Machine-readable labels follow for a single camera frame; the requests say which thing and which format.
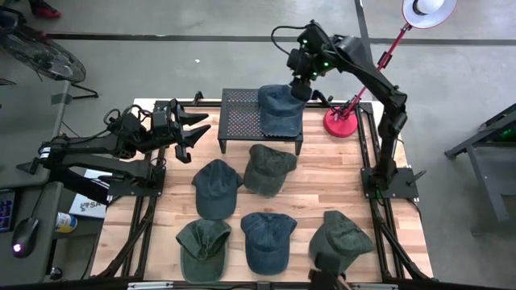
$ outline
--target wooden tabletop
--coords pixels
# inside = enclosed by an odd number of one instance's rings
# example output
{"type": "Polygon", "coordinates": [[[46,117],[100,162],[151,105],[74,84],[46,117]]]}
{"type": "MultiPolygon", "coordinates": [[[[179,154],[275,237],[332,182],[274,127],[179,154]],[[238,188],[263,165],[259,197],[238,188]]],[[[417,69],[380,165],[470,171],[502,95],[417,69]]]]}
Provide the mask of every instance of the wooden tabletop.
{"type": "MultiPolygon", "coordinates": [[[[136,100],[144,109],[152,110],[155,100],[136,100]]],[[[195,187],[191,181],[199,169],[211,160],[221,159],[241,176],[249,161],[248,141],[228,141],[227,153],[220,152],[217,141],[219,108],[188,108],[189,112],[206,112],[210,117],[196,126],[210,124],[211,129],[200,139],[194,149],[190,164],[182,164],[168,149],[167,176],[162,197],[158,199],[156,215],[148,252],[146,280],[184,280],[181,274],[180,246],[175,237],[182,228],[200,217],[195,209],[195,187]]],[[[323,223],[323,213],[339,210],[352,219],[375,241],[371,211],[364,199],[360,180],[363,167],[358,132],[349,138],[330,136],[323,128],[325,110],[306,109],[303,116],[304,143],[298,157],[298,168],[289,173],[285,185],[274,198],[252,193],[244,186],[239,188],[235,213],[226,220],[232,227],[225,273],[221,281],[308,281],[312,262],[308,245],[315,231],[323,223]],[[285,213],[296,219],[298,227],[290,237],[290,260],[287,269],[279,275],[262,276],[253,273],[246,262],[244,234],[240,218],[253,212],[285,213]]],[[[368,148],[372,149],[367,120],[364,120],[368,148]]],[[[293,143],[263,143],[277,150],[294,153],[293,143]]],[[[398,167],[406,165],[403,145],[398,143],[395,160],[398,167]]],[[[124,197],[110,206],[94,259],[92,275],[104,270],[126,242],[131,224],[135,198],[124,197]]],[[[392,200],[393,215],[398,240],[419,268],[431,276],[431,265],[418,212],[404,200],[392,200]]],[[[389,269],[394,275],[393,256],[386,245],[389,269]]],[[[137,264],[140,244],[135,247],[133,268],[137,264]]],[[[353,282],[381,281],[376,248],[361,255],[346,271],[353,282]]]]}

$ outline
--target computer mouse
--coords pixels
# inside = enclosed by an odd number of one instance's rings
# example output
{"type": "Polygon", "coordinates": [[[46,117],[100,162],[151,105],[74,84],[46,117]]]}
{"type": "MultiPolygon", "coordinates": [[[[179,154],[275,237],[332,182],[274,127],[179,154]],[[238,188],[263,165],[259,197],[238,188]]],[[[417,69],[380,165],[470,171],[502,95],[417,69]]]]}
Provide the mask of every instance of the computer mouse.
{"type": "Polygon", "coordinates": [[[39,219],[30,217],[22,220],[15,227],[13,233],[13,254],[15,257],[25,258],[32,253],[39,224],[39,219]]]}

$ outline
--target can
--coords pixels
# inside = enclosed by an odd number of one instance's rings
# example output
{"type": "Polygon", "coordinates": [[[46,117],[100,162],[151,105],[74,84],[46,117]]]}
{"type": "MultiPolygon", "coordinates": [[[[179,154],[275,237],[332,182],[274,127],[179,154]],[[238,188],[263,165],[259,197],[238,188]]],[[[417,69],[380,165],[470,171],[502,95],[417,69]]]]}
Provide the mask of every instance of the can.
{"type": "Polygon", "coordinates": [[[77,218],[67,213],[57,213],[56,228],[57,233],[68,234],[77,227],[77,218]]]}

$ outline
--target mesh platform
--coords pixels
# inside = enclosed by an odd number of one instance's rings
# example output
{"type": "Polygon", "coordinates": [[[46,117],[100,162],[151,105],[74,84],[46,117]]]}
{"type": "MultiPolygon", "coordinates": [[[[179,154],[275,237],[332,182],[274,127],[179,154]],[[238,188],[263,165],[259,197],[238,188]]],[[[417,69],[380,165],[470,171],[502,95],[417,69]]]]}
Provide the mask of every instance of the mesh platform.
{"type": "Polygon", "coordinates": [[[218,125],[218,143],[226,153],[227,140],[294,142],[299,155],[303,133],[297,137],[264,135],[260,130],[260,108],[257,89],[223,89],[218,125]]]}

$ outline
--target baseball cap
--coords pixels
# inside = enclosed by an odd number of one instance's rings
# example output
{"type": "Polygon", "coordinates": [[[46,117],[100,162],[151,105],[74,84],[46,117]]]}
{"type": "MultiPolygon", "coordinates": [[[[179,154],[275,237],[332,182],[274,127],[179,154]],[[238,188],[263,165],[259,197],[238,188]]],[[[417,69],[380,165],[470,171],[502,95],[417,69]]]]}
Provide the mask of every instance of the baseball cap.
{"type": "Polygon", "coordinates": [[[236,191],[242,183],[242,177],[226,162],[209,162],[192,180],[199,215],[211,220],[230,217],[235,212],[236,191]]]}
{"type": "Polygon", "coordinates": [[[245,233],[245,255],[256,274],[276,275],[289,264],[290,234],[298,223],[286,214],[250,213],[240,227],[245,233]]]}
{"type": "Polygon", "coordinates": [[[280,192],[287,173],[296,169],[294,154],[255,144],[249,149],[251,159],[243,174],[245,187],[266,197],[280,192]]]}
{"type": "Polygon", "coordinates": [[[359,255],[373,250],[369,236],[355,222],[337,210],[324,212],[324,222],[310,240],[309,254],[315,260],[322,252],[340,258],[339,272],[345,271],[359,255]]]}
{"type": "Polygon", "coordinates": [[[176,236],[181,245],[181,272],[190,283],[220,280],[226,262],[226,241],[231,227],[225,221],[199,219],[176,236]]]}
{"type": "Polygon", "coordinates": [[[303,126],[305,102],[290,94],[289,85],[264,85],[258,89],[260,129],[268,136],[296,137],[303,126]]]}

